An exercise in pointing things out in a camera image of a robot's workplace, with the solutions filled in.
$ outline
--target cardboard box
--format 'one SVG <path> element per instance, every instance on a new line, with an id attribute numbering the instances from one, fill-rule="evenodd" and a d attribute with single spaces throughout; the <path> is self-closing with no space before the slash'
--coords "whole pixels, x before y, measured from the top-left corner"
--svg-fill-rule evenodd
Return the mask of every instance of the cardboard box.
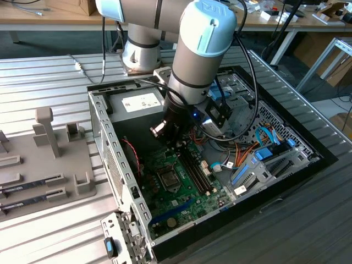
<path id="1" fill-rule="evenodd" d="M 46 6 L 69 12 L 91 15 L 95 10 L 95 0 L 45 0 Z"/>
<path id="2" fill-rule="evenodd" d="M 339 113 L 330 118 L 331 123 L 333 123 L 338 129 L 342 130 L 345 123 L 347 113 Z M 352 113 L 348 116 L 347 123 L 343 133 L 352 139 Z"/>

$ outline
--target label sticker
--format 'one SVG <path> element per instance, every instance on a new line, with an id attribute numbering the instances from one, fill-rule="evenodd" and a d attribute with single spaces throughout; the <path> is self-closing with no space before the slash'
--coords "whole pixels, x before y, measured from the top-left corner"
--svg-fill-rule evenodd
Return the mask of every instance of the label sticker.
<path id="1" fill-rule="evenodd" d="M 238 188 L 235 189 L 235 194 L 236 195 L 240 195 L 242 193 L 244 193 L 245 191 L 247 191 L 245 186 L 239 186 Z"/>
<path id="2" fill-rule="evenodd" d="M 226 92 L 232 92 L 232 91 L 233 91 L 230 86 L 222 87 L 222 90 L 223 90 L 223 91 L 226 91 Z"/>
<path id="3" fill-rule="evenodd" d="M 122 104 L 128 113 L 161 105 L 154 93 L 123 98 Z"/>
<path id="4" fill-rule="evenodd" d="M 228 162 L 226 163 L 226 167 L 232 169 L 232 166 L 233 166 L 233 162 L 228 161 Z"/>

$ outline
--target floor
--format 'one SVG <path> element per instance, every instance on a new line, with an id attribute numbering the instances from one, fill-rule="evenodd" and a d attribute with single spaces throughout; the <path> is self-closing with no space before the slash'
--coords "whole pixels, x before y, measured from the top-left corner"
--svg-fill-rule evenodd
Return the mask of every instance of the floor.
<path id="1" fill-rule="evenodd" d="M 70 54 L 101 53 L 101 32 L 99 31 L 21 31 L 18 32 L 19 44 L 13 44 L 6 31 L 0 31 L 0 59 L 28 58 L 44 56 L 62 56 Z M 245 32 L 242 40 L 247 49 L 260 54 L 270 43 L 269 32 Z M 172 45 L 163 43 L 162 47 L 171 48 Z M 304 77 L 309 68 L 293 55 L 284 56 L 280 62 L 278 73 L 293 86 Z M 338 97 L 336 89 L 322 81 L 315 75 L 305 90 L 314 88 L 305 96 L 311 102 L 322 101 Z M 341 87 L 343 94 L 352 92 L 352 85 Z"/>

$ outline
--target aluminum table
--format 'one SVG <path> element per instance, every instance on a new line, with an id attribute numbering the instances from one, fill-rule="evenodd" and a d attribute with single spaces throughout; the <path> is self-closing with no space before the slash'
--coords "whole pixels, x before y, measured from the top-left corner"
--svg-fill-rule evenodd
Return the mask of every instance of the aluminum table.
<path id="1" fill-rule="evenodd" d="M 351 252 L 341 250 L 352 243 L 352 143 L 254 52 L 250 55 L 258 82 L 339 161 L 239 228 L 219 230 L 213 243 L 183 263 L 338 263 L 337 253 Z M 174 51 L 162 51 L 165 65 L 171 66 L 173 56 Z M 101 54 L 76 58 L 100 80 Z M 249 72 L 236 47 L 222 65 Z M 105 82 L 126 78 L 118 56 L 108 54 L 106 68 Z M 117 206 L 92 138 L 89 84 L 67 56 L 0 60 L 0 129 L 8 136 L 31 133 L 34 109 L 43 106 L 53 109 L 54 129 L 79 122 L 87 132 L 97 188 L 96 196 L 0 223 L 1 263 L 111 263 L 99 221 Z"/>
<path id="2" fill-rule="evenodd" d="M 320 78 L 323 80 L 325 80 L 331 75 L 332 70 L 337 66 L 338 63 L 342 61 L 344 56 L 347 55 L 346 59 L 343 60 L 344 62 L 349 57 L 352 57 L 352 37 L 335 37 L 326 47 L 323 53 L 319 56 L 318 60 L 314 63 L 312 68 L 310 68 L 307 74 L 303 77 L 302 81 L 297 85 L 297 91 L 301 91 L 303 89 L 304 85 L 312 78 L 313 74 L 336 48 L 340 49 L 340 52 L 336 56 L 334 61 L 329 65 L 328 68 L 326 68 L 326 70 L 320 76 Z"/>

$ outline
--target desk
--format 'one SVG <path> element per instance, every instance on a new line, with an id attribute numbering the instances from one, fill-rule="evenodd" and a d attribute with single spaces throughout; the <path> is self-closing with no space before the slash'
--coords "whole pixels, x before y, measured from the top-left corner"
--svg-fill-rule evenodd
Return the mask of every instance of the desk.
<path id="1" fill-rule="evenodd" d="M 45 6 L 44 1 L 40 1 L 30 5 L 31 8 Z M 276 7 L 281 10 L 282 4 L 277 1 Z M 238 23 L 242 20 L 243 11 L 231 6 L 236 12 Z M 45 12 L 44 16 L 31 14 L 17 8 L 13 8 L 11 4 L 0 1 L 0 30 L 12 31 L 12 37 L 16 37 L 15 31 L 84 31 L 84 30 L 101 30 L 101 16 L 96 11 L 91 16 L 79 15 L 66 12 L 60 9 L 52 8 L 52 11 Z M 313 12 L 304 12 L 306 17 L 299 18 L 295 23 L 290 23 L 286 31 L 288 32 L 283 43 L 273 57 L 271 64 L 277 65 L 283 54 L 291 44 L 298 32 L 351 32 L 352 25 L 346 26 L 327 26 L 312 17 Z M 277 25 L 275 20 L 266 21 L 260 17 L 260 12 L 248 14 L 246 24 L 243 31 L 273 31 Z M 114 22 L 110 19 L 106 20 L 107 30 L 116 30 Z"/>
<path id="2" fill-rule="evenodd" d="M 350 244 L 352 143 L 253 51 L 249 54 L 258 83 L 339 161 L 269 212 L 258 213 L 239 228 L 214 232 L 211 245 L 182 263 L 301 263 L 315 256 L 323 263 L 331 248 L 331 254 L 338 255 Z M 101 54 L 75 57 L 94 81 L 100 80 Z M 161 57 L 171 66 L 174 51 L 161 51 Z M 222 66 L 230 65 L 250 72 L 239 47 L 224 55 Z M 107 54 L 106 68 L 106 82 L 124 78 L 118 56 Z M 94 145 L 89 81 L 67 56 L 0 60 L 0 73 L 1 129 L 9 136 L 31 133 L 33 109 L 44 106 L 53 109 L 54 129 L 79 122 L 86 131 L 97 188 L 96 196 L 1 222 L 1 263 L 111 264 L 99 221 L 117 207 Z"/>

